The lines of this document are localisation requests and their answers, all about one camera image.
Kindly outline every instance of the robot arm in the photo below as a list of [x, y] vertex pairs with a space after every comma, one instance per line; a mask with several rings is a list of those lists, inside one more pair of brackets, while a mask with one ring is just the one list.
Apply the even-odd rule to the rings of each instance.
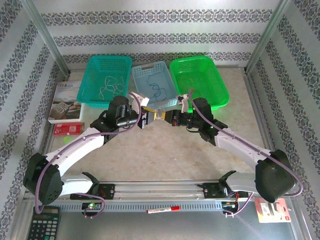
[[[141, 96], [139, 102], [146, 105], [148, 101]], [[219, 126], [220, 129], [237, 136], [228, 126], [216, 119], [212, 115], [210, 105], [204, 98], [194, 100], [195, 104], [205, 117]], [[50, 165], [45, 172], [40, 189], [39, 200], [48, 205], [62, 195], [74, 193], [87, 193], [96, 195], [99, 181], [88, 172], [83, 172], [78, 176], [64, 176], [65, 172], [78, 160], [89, 152], [101, 147], [110, 141], [115, 135], [99, 135], [103, 132], [118, 132], [120, 128], [133, 125], [138, 119], [138, 111], [143, 115], [139, 120], [138, 126], [144, 128], [145, 125], [154, 120], [155, 114], [146, 109], [137, 109], [137, 105], [129, 106], [129, 100], [125, 97], [117, 96], [111, 101], [109, 109], [104, 111], [90, 127], [78, 138], [68, 145], [54, 152], [42, 156], [39, 153], [33, 155], [28, 163], [23, 185], [33, 194], [36, 192], [36, 185], [40, 173], [54, 156], [58, 159], [54, 165]], [[225, 196], [230, 196], [237, 191], [259, 193], [268, 202], [274, 203], [278, 197], [281, 197], [289, 191], [295, 184], [293, 177], [282, 167], [273, 163], [270, 159], [263, 157], [258, 152], [243, 145], [234, 137], [230, 137], [206, 123], [197, 112], [187, 113], [181, 110], [172, 110], [165, 113], [165, 121], [172, 126], [186, 126], [187, 129], [197, 128], [201, 138], [214, 146], [226, 149], [234, 155], [245, 161], [255, 173], [239, 173], [230, 171], [219, 179], [219, 188]], [[83, 138], [83, 141], [76, 143], [77, 139]], [[63, 154], [59, 155], [62, 149], [68, 147]], [[286, 154], [280, 150], [271, 152], [268, 149], [260, 148], [261, 152], [268, 156], [276, 158], [281, 163], [290, 167]]]
[[[186, 97], [183, 95], [181, 98], [180, 102], [183, 103]], [[261, 154], [265, 153], [291, 169], [288, 157], [283, 151], [278, 149], [272, 152], [255, 146], [235, 134], [226, 124], [214, 119], [211, 107], [206, 99], [194, 99], [194, 104], [205, 118], [220, 130], [204, 121], [197, 111], [192, 113], [182, 110], [167, 111], [164, 120], [172, 126], [186, 126], [187, 129], [198, 129], [197, 131], [203, 140], [233, 153], [254, 170], [254, 173], [230, 171], [222, 176], [219, 179], [219, 188], [225, 196], [230, 196], [238, 191], [253, 192], [259, 193], [265, 200], [274, 203], [295, 185], [295, 179], [288, 171]], [[259, 152], [256, 152], [246, 144], [256, 147]]]
[[[141, 106], [145, 106], [149, 99], [134, 93]], [[34, 154], [28, 163], [23, 185], [35, 195], [36, 186], [41, 172], [55, 157], [58, 158], [45, 171], [39, 189], [39, 200], [48, 205], [59, 196], [87, 193], [95, 195], [98, 191], [99, 181], [88, 172], [77, 176], [64, 176], [66, 171], [77, 161], [91, 151], [109, 142], [116, 134], [99, 135], [100, 133], [118, 132], [120, 128], [130, 127], [138, 120], [138, 104], [129, 105], [129, 100], [124, 96], [116, 96], [109, 104], [109, 109], [90, 124], [90, 127], [79, 137], [64, 147], [50, 152], [45, 156]]]

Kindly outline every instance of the table surface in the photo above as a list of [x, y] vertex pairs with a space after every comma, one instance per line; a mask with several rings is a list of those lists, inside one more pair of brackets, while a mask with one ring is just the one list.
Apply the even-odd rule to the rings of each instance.
[[291, 224], [259, 223], [255, 204], [225, 218], [221, 212], [105, 212], [85, 219], [63, 212], [58, 239], [78, 240], [294, 240]]
[[[213, 112], [214, 118], [241, 137], [263, 147], [241, 68], [221, 67], [218, 71], [230, 101]], [[69, 80], [82, 78], [83, 72], [73, 72]], [[131, 76], [128, 91], [135, 90]], [[103, 110], [85, 105], [82, 119], [85, 128]], [[51, 151], [64, 145], [63, 137], [55, 137]], [[252, 172], [238, 157], [203, 141], [199, 134], [156, 120], [145, 129], [136, 127], [119, 134], [79, 160], [67, 174], [89, 172], [100, 181], [215, 180], [231, 170]]]

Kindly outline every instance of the beige floor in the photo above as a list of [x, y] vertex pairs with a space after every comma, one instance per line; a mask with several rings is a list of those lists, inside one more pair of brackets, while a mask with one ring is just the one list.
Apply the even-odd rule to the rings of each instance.
[[[218, 70], [230, 94], [230, 102], [214, 111], [214, 117], [263, 147], [241, 69]], [[73, 74], [72, 78], [81, 80], [82, 75]], [[129, 90], [134, 88], [131, 80]], [[101, 111], [86, 106], [85, 125], [88, 127]], [[62, 139], [56, 138], [52, 151], [62, 146]], [[230, 170], [252, 171], [236, 156], [203, 141], [197, 133], [157, 120], [144, 130], [137, 127], [118, 135], [78, 161], [67, 173], [89, 172], [100, 181], [204, 180], [218, 179]]]

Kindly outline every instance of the red and white package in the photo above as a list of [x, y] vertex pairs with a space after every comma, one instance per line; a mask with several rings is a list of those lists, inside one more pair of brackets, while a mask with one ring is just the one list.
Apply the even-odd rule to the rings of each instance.
[[83, 132], [83, 122], [57, 123], [54, 126], [53, 136], [80, 135]]
[[291, 218], [284, 198], [269, 203], [263, 198], [254, 199], [259, 223], [290, 223]]

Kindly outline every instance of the striped wall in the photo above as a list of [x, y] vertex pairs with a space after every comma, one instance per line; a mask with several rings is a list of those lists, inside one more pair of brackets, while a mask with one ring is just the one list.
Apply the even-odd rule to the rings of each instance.
[[273, 144], [302, 179], [312, 239], [320, 239], [319, 5], [293, 0], [250, 73]]
[[36, 0], [69, 67], [96, 54], [135, 63], [206, 55], [245, 67], [279, 0]]
[[59, 68], [17, 0], [0, 1], [0, 240], [10, 239], [29, 158], [48, 132]]

